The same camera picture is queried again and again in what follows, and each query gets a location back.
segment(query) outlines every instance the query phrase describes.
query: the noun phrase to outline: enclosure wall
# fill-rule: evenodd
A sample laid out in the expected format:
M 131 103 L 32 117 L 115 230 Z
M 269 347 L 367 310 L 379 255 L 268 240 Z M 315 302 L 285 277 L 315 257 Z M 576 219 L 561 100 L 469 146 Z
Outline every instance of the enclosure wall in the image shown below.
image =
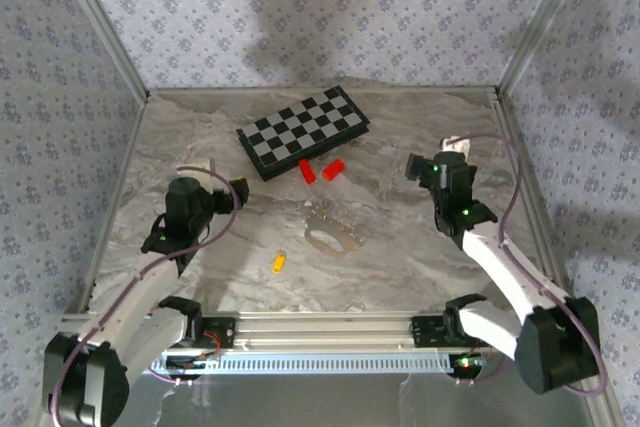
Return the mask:
M 639 0 L 566 0 L 511 94 L 629 425 L 640 425 L 639 25 Z
M 76 0 L 0 0 L 0 425 L 27 422 L 138 102 Z
M 101 0 L 147 87 L 493 85 L 539 0 Z

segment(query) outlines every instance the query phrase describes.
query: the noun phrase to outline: small metal part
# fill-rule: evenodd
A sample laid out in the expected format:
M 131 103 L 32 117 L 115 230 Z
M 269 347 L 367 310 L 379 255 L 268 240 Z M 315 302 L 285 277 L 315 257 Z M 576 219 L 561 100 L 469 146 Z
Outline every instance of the small metal part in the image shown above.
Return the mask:
M 236 319 L 233 317 L 207 317 L 202 321 L 203 331 L 215 334 L 221 349 L 233 349 L 236 337 Z M 202 337 L 196 347 L 210 346 L 211 340 Z
M 445 137 L 440 141 L 440 150 L 443 152 L 460 152 L 464 154 L 465 160 L 469 158 L 469 151 L 471 150 L 471 140 L 465 139 L 455 144 L 449 144 L 449 142 L 456 140 L 458 137 Z
M 455 345 L 471 349 L 476 342 L 476 339 L 468 336 L 451 338 L 442 315 L 416 315 L 411 318 L 410 330 L 413 335 L 413 345 L 417 348 L 444 348 Z
M 314 237 L 314 231 L 324 232 L 333 237 L 336 242 L 340 244 L 342 250 L 336 250 L 326 242 Z M 356 238 L 353 229 L 343 222 L 329 217 L 324 210 L 313 210 L 309 217 L 307 217 L 307 230 L 304 232 L 304 238 L 323 254 L 338 259 L 344 257 L 349 252 L 357 250 L 362 245 Z

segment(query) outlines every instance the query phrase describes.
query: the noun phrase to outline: red lego brick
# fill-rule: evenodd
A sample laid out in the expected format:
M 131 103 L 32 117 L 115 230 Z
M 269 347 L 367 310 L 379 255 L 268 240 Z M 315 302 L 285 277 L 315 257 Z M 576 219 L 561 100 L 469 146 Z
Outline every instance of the red lego brick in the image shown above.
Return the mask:
M 316 174 L 313 173 L 313 169 L 311 168 L 311 164 L 308 160 L 301 160 L 298 162 L 298 166 L 302 171 L 302 176 L 307 184 L 313 184 L 316 181 Z
M 336 159 L 325 167 L 325 169 L 322 171 L 322 176 L 325 179 L 327 179 L 329 182 L 331 182 L 343 170 L 344 170 L 344 162 L 342 162 L 340 159 Z

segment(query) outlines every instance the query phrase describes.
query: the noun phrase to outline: gray marble table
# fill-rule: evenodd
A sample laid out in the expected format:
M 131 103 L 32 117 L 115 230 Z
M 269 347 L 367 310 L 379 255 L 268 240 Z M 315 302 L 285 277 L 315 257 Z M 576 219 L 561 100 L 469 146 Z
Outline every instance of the gray marble table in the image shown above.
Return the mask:
M 436 232 L 428 192 L 404 178 L 410 153 L 431 157 L 445 136 L 497 131 L 486 95 L 429 90 L 350 95 L 371 120 L 370 132 L 314 159 L 318 174 L 335 158 L 346 170 L 331 183 L 319 179 L 311 186 L 297 169 L 260 180 L 235 133 L 307 92 L 152 95 L 90 307 L 103 303 L 134 267 L 151 223 L 163 211 L 175 167 L 209 157 L 221 175 L 245 175 L 251 197 L 230 233 L 198 253 L 170 292 L 200 301 L 206 313 L 429 311 L 472 292 L 503 302 L 482 269 Z M 513 190 L 502 146 L 474 141 L 470 161 L 479 167 L 476 198 L 501 215 Z M 357 251 L 336 259 L 304 239 L 308 210 L 318 205 L 353 228 L 362 240 Z M 216 217 L 212 231 L 224 222 L 224 216 Z M 520 203 L 508 231 L 533 256 Z M 276 275 L 271 265 L 278 250 L 286 252 L 287 262 Z

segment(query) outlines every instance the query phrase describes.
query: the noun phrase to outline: black and white chessboard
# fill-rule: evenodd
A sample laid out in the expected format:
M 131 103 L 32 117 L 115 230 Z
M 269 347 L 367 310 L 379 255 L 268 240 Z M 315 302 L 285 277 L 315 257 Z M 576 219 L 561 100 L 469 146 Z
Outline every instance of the black and white chessboard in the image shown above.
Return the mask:
M 238 136 L 262 180 L 272 179 L 369 131 L 369 119 L 340 86 L 257 120 Z

